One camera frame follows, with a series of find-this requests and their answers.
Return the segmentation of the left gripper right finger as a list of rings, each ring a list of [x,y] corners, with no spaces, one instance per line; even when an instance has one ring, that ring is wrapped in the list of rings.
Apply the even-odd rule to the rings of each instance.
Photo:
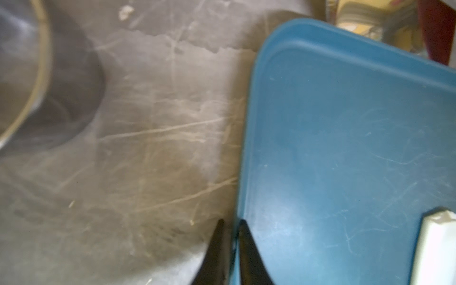
[[[241,285],[273,285],[246,220],[238,228]]]

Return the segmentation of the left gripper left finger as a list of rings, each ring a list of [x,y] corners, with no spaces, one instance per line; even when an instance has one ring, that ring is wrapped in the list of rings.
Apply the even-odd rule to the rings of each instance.
[[[225,285],[227,283],[230,235],[225,220],[219,219],[192,285]]]

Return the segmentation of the teal plastic tray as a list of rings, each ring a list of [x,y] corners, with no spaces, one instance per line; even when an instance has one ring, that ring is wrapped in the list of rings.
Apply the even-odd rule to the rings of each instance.
[[[456,72],[314,19],[258,53],[236,215],[277,285],[406,285],[456,207]]]

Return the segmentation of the white dough lump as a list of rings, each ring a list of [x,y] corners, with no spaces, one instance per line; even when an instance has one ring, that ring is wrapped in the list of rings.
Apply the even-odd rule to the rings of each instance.
[[[414,255],[412,285],[456,283],[456,214],[445,210],[423,218]]]

